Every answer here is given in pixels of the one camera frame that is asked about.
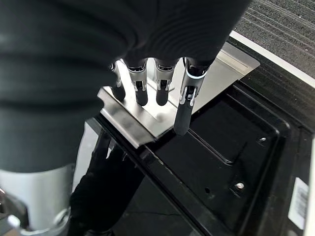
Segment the white sticker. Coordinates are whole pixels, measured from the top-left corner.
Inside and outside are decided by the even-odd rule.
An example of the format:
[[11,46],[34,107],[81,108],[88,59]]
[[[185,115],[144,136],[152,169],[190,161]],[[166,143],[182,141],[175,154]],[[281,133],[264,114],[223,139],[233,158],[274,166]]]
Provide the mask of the white sticker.
[[288,218],[301,230],[304,229],[309,187],[300,178],[295,178]]

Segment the stainless steel plate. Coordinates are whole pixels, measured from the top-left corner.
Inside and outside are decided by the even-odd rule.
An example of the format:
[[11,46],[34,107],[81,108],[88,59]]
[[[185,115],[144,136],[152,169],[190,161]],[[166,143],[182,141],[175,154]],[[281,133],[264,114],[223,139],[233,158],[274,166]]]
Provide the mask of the stainless steel plate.
[[[173,127],[185,68],[182,60],[179,60],[170,87],[168,102],[161,107],[156,103],[154,60],[148,59],[148,104],[141,107],[136,102],[128,69],[121,61],[117,61],[117,65],[126,90],[126,97],[121,103],[114,98],[110,88],[104,87],[99,94],[105,103],[101,113],[137,148],[158,139]],[[210,66],[196,98],[193,113],[259,65],[257,60],[225,43]]]

